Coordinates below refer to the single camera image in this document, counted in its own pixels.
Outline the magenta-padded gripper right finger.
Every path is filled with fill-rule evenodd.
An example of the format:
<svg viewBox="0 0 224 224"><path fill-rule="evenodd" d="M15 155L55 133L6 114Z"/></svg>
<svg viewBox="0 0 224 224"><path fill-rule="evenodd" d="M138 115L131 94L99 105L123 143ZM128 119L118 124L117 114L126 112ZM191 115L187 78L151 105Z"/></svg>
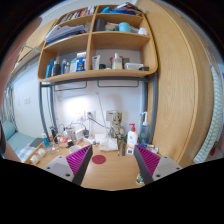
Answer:
<svg viewBox="0 0 224 224"><path fill-rule="evenodd" d="M182 169L182 167L173 161L169 156L160 157L138 145L134 148L134 156L138 163L140 174L145 185Z"/></svg>

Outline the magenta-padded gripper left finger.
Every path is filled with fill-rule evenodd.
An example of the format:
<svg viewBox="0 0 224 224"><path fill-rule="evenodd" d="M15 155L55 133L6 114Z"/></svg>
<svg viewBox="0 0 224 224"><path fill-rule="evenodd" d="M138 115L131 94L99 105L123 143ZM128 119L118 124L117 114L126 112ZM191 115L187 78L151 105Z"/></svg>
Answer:
<svg viewBox="0 0 224 224"><path fill-rule="evenodd" d="M76 185L81 185L92 155L92 146L88 145L68 156L57 156L44 167L44 170Z"/></svg>

